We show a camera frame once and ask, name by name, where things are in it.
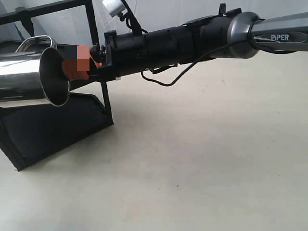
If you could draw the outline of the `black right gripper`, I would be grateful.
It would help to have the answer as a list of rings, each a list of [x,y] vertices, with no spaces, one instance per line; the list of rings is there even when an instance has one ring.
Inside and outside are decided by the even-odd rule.
[[[68,79],[113,81],[146,69],[147,48],[143,34],[105,33],[105,45],[65,46],[63,72]]]

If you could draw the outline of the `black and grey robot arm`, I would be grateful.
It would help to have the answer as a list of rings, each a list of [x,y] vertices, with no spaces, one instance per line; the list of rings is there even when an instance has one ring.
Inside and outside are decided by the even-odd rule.
[[[308,15],[299,13],[263,19],[240,8],[153,32],[143,29],[124,0],[105,0],[111,17],[126,23],[129,33],[105,33],[105,44],[78,47],[79,58],[66,58],[62,67],[69,80],[112,81],[150,71],[152,74],[217,58],[249,59],[259,51],[291,54],[308,49]]]

